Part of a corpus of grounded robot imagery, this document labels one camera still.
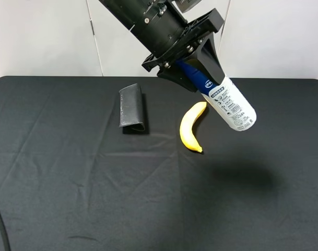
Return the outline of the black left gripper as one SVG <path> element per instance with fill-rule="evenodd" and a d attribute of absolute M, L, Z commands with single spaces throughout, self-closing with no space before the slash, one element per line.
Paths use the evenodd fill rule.
<path fill-rule="evenodd" d="M 223 18 L 217 9 L 202 15 L 188 23 L 177 41 L 169 47 L 163 55 L 148 56 L 142 63 L 142 67 L 150 72 L 159 66 L 157 76 L 176 83 L 190 92 L 197 92 L 195 85 L 189 80 L 182 69 L 174 64 L 176 60 L 189 53 L 189 49 L 195 49 L 185 58 L 185 63 L 198 69 L 213 83 L 221 84 L 224 80 L 224 71 L 219 63 L 215 49 L 214 35 L 223 26 Z"/>

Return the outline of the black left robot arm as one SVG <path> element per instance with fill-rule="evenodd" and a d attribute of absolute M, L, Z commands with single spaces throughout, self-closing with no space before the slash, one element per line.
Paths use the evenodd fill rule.
<path fill-rule="evenodd" d="M 213 36 L 223 25 L 217 9 L 188 22 L 172 1 L 101 1 L 101 4 L 150 51 L 142 63 L 146 71 L 159 67 L 159 78 L 191 92 L 196 91 L 196 86 L 190 73 L 178 66 L 179 61 L 199 70 L 214 84 L 221 84 L 225 78 Z"/>

